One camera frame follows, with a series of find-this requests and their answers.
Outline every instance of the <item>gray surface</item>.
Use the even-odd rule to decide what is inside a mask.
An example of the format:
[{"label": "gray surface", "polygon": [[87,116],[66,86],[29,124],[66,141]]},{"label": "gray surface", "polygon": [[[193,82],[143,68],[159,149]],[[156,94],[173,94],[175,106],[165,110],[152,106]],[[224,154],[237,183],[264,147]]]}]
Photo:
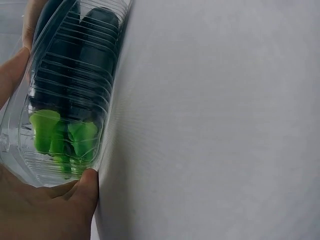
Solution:
[{"label": "gray surface", "polygon": [[136,0],[101,239],[320,239],[319,10]]}]

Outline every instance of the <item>white fabric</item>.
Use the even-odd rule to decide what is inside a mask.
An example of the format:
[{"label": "white fabric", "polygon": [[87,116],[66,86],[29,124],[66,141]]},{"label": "white fabric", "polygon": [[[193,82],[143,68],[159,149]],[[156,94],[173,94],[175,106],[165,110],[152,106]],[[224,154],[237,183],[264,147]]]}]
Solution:
[{"label": "white fabric", "polygon": [[101,239],[319,239],[320,1],[135,3]]}]

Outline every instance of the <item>finger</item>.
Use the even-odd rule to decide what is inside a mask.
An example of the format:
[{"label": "finger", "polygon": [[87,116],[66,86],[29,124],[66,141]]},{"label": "finger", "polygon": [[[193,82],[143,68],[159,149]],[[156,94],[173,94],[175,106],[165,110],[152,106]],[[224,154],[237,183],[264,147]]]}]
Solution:
[{"label": "finger", "polygon": [[0,164],[0,185],[21,193],[35,189],[33,186],[22,182],[2,164]]},{"label": "finger", "polygon": [[29,50],[23,47],[13,58],[0,66],[0,109],[20,84],[28,58]]},{"label": "finger", "polygon": [[83,172],[69,201],[77,205],[86,219],[91,221],[97,207],[98,196],[98,173],[93,169],[87,169]]},{"label": "finger", "polygon": [[57,198],[57,197],[61,197],[64,196],[66,193],[68,193],[77,183],[78,181],[71,181],[59,186],[54,186],[54,187],[45,187],[42,188],[46,194],[51,198]]},{"label": "finger", "polygon": [[31,51],[36,25],[42,9],[48,0],[29,0],[24,13],[22,42]]},{"label": "finger", "polygon": [[11,186],[23,184],[23,182],[21,182],[13,173],[0,163],[0,182],[4,181],[6,184]]}]

